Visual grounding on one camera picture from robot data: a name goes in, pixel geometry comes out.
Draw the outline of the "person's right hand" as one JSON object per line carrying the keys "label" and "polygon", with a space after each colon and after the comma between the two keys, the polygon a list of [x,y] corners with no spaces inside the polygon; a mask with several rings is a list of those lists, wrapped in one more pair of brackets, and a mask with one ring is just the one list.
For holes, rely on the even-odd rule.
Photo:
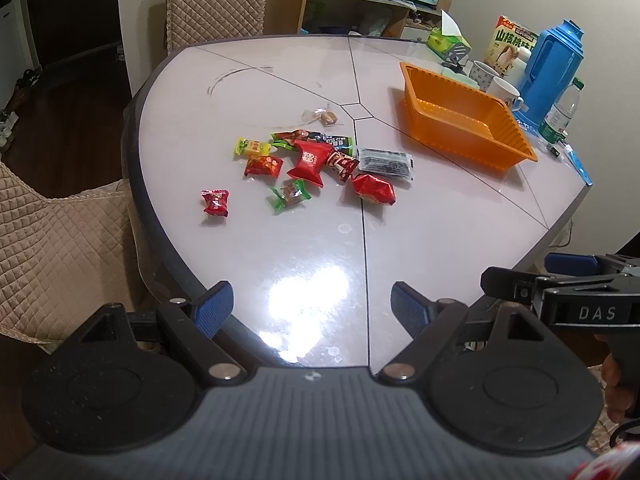
{"label": "person's right hand", "polygon": [[621,424],[626,413],[634,406],[634,392],[622,387],[622,370],[609,354],[602,363],[601,378],[605,382],[604,398],[608,418]]}

